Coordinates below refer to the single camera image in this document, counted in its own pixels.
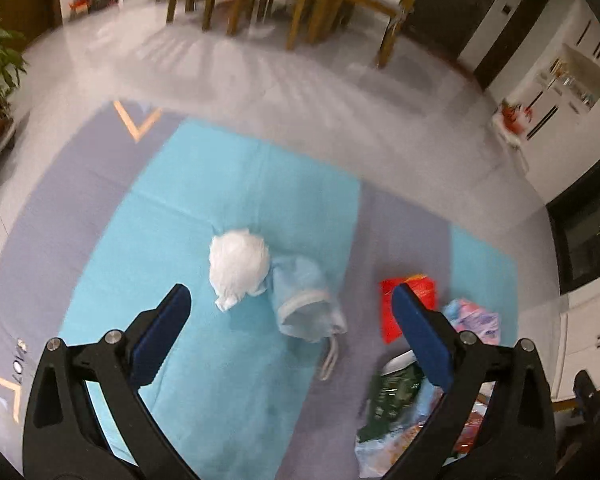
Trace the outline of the red and white bag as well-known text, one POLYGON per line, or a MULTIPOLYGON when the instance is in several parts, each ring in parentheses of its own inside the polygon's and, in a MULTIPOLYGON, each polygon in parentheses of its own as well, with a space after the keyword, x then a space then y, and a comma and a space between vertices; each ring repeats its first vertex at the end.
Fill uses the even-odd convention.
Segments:
POLYGON ((522 142, 531 130, 532 109, 521 103, 501 100, 492 115, 489 127, 511 148, 521 148, 522 142))

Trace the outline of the blue face mask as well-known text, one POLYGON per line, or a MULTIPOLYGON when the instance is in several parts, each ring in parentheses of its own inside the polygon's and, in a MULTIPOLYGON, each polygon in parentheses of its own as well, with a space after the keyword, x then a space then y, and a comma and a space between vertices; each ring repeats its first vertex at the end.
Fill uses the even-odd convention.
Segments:
POLYGON ((268 296, 283 335, 311 344, 327 341, 318 379, 329 380, 339 358, 338 338, 347 333, 348 326, 336 292, 321 267, 305 256, 274 257, 268 274, 268 296))

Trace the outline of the teal and grey floor mat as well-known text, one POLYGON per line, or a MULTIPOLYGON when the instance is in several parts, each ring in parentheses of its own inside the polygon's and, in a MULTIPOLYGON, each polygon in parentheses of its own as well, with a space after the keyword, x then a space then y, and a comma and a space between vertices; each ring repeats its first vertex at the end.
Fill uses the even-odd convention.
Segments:
POLYGON ((496 312, 517 337, 511 258, 419 206, 332 166, 175 113, 134 140, 112 105, 61 149, 0 255, 0 450, 21 460, 24 413, 44 344, 88 344, 155 307, 175 284, 192 312, 142 397, 206 479, 353 479, 368 382, 391 346, 379 285, 422 273, 443 300, 496 312), (303 257, 337 295, 348 329, 326 382, 324 342, 283 335, 267 296, 228 312, 209 282, 212 238, 262 235, 303 257))

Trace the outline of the wooden chair with cushion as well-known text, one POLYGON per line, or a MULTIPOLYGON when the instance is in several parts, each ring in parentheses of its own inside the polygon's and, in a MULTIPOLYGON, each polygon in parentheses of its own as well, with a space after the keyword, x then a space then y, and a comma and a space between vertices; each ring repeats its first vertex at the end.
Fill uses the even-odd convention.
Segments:
POLYGON ((308 43, 318 44, 323 41, 328 33, 340 24, 340 10, 342 6, 350 4, 352 8, 362 6, 367 10, 384 14, 388 18, 387 26, 378 48, 375 64, 384 68, 393 54, 396 40, 408 14, 413 9, 416 0, 315 0, 311 13, 308 29, 308 43))

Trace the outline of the white cabinet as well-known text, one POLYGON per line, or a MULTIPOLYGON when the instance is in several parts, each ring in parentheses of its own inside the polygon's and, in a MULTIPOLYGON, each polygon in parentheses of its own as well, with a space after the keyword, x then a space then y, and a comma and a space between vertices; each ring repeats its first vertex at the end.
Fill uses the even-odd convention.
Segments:
POLYGON ((530 110, 524 174, 549 203, 600 160, 600 21, 583 0, 512 94, 530 110))

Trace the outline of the green snack bag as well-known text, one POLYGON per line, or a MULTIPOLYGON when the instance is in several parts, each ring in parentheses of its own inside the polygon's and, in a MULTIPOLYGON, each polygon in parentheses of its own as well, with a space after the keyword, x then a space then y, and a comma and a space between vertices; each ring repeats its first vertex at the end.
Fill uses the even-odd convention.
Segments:
POLYGON ((374 375, 365 404, 365 424, 358 442, 378 440, 400 426, 419 394, 425 374, 412 350, 389 360, 374 375))

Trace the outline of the clear printed snack bag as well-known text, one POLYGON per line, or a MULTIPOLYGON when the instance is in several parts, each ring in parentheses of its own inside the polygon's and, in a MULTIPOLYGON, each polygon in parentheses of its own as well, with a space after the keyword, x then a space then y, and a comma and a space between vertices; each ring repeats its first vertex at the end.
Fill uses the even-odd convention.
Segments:
MULTIPOLYGON (((413 443, 419 431, 424 428, 425 422, 441 397, 442 390, 431 385, 428 380, 424 380, 414 401, 405 407, 397 422, 390 425, 388 429, 381 430, 379 437, 364 440, 363 430, 358 430, 354 446, 358 460, 358 478, 379 479, 386 474, 413 443)), ((475 443, 487 407, 488 402, 480 398, 475 400, 464 428, 445 461, 446 464, 468 454, 475 443)))

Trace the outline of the white tissue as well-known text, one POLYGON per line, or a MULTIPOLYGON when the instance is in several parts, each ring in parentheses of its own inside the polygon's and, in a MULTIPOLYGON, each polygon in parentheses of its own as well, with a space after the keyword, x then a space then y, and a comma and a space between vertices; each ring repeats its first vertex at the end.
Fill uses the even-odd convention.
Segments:
POLYGON ((226 312, 245 296, 265 292, 271 266, 268 245, 248 229, 230 230, 212 237, 209 246, 209 282, 216 295, 215 305, 226 312))

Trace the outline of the pink floral wrapper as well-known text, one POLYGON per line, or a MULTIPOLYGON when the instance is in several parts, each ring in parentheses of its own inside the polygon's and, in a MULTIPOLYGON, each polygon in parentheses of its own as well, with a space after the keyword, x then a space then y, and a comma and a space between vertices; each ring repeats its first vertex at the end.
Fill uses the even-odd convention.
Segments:
POLYGON ((457 332, 473 332, 484 344, 501 342, 500 317, 465 298, 450 301, 442 313, 457 332))

